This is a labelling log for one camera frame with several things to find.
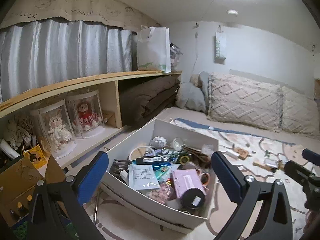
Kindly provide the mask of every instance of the ceiling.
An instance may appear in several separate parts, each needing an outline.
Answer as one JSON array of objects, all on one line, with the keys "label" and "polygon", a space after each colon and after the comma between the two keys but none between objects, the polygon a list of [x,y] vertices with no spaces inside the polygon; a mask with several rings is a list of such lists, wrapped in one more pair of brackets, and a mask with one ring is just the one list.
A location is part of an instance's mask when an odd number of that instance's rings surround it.
[{"label": "ceiling", "polygon": [[[218,21],[267,30],[320,52],[320,29],[301,0],[120,0],[161,24]],[[239,12],[237,17],[226,13]]]}]

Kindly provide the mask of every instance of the curtain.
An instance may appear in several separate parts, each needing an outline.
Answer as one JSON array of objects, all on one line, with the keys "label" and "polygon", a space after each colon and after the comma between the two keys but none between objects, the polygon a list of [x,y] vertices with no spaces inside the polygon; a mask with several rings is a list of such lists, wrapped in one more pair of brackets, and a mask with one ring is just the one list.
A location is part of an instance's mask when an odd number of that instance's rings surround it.
[{"label": "curtain", "polygon": [[132,32],[60,18],[0,32],[0,99],[64,80],[131,71]]}]

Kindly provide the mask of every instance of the metal screw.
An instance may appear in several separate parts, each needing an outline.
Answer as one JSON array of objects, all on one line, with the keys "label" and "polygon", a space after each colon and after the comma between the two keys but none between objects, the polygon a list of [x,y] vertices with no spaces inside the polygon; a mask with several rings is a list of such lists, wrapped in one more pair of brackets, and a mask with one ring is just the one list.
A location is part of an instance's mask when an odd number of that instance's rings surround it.
[{"label": "metal screw", "polygon": [[278,184],[279,186],[283,185],[283,181],[280,179],[276,179],[276,184]]},{"label": "metal screw", "polygon": [[245,176],[245,180],[246,180],[247,182],[253,182],[253,181],[254,181],[254,177],[251,176],[251,175],[247,175],[247,176]]},{"label": "metal screw", "polygon": [[66,182],[73,182],[74,179],[75,179],[75,177],[70,175],[70,176],[66,177]]},{"label": "metal screw", "polygon": [[39,180],[39,181],[37,182],[37,185],[38,185],[38,186],[42,186],[43,184],[44,184],[43,179],[41,179],[41,180]]}]

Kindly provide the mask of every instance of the cylindrical display case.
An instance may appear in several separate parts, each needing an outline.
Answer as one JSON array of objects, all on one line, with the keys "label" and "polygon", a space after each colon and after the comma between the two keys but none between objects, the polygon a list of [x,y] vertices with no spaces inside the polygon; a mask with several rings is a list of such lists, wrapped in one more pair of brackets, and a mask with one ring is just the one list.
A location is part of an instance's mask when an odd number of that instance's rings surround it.
[{"label": "cylindrical display case", "polygon": [[56,159],[68,155],[76,147],[65,100],[30,111],[33,132],[46,155]]},{"label": "cylindrical display case", "polygon": [[68,113],[77,138],[89,138],[103,132],[98,90],[66,97]]}]

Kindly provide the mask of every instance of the pink box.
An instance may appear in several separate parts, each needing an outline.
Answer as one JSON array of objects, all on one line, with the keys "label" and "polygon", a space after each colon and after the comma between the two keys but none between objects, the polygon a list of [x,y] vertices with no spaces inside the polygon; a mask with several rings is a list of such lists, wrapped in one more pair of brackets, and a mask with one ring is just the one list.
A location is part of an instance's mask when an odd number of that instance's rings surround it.
[{"label": "pink box", "polygon": [[182,198],[190,188],[198,188],[206,195],[196,170],[175,170],[172,172],[172,178],[177,198]]}]

